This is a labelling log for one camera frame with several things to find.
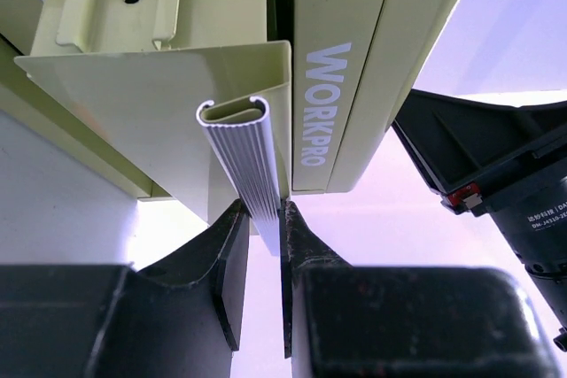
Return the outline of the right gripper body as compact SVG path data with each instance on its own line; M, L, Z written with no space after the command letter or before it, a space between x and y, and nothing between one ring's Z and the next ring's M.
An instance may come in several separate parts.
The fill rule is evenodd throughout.
M393 130L456 215L489 215L562 325L566 345L566 103L509 106L411 89Z

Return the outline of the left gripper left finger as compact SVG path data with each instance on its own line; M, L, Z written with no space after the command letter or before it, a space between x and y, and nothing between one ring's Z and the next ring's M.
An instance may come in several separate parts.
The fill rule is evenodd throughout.
M141 270L4 265L4 377L227 377L239 348L247 211Z

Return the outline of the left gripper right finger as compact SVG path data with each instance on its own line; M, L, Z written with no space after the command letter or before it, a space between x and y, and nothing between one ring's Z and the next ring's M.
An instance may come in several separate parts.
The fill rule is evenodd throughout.
M532 302L486 267L354 266L291 201L278 212L295 377L555 377Z

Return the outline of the green metal drawer box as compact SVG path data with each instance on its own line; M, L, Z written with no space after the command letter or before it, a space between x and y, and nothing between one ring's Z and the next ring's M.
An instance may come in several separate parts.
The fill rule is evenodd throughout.
M2 109L140 199L212 222L206 140L261 117L280 197L347 192L459 0L1 0Z

